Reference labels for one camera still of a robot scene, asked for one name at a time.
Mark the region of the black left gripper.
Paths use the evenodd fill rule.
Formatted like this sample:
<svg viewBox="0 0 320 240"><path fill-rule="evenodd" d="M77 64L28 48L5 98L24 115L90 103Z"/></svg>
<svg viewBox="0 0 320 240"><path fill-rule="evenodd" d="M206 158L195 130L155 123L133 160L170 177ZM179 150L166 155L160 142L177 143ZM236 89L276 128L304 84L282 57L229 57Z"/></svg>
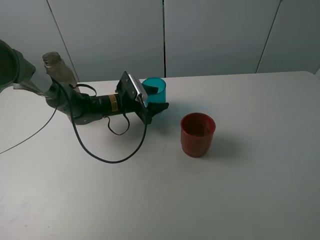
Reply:
<svg viewBox="0 0 320 240"><path fill-rule="evenodd" d="M146 93L158 93L159 88L156 86L145 85ZM121 113L135 113L144 124L151 124L152 118L168 109L169 103L154 103L149 102L147 107L143 107L142 104L136 101L130 101L126 98L121 98L115 90L115 96L118 104L118 111Z"/></svg>

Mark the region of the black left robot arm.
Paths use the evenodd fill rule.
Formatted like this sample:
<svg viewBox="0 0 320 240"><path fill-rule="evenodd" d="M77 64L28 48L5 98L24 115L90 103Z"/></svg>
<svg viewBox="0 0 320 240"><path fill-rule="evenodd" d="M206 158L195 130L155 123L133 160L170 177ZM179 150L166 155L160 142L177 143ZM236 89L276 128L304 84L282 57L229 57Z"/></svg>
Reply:
<svg viewBox="0 0 320 240"><path fill-rule="evenodd" d="M90 96L77 92L70 84L58 83L39 73L19 51L1 41L0 88L9 86L44 97L50 107L73 118L77 125L127 113L136 113L150 124L153 116L168 106L162 103L146 106L148 95L143 85L127 72L121 76L114 94Z"/></svg>

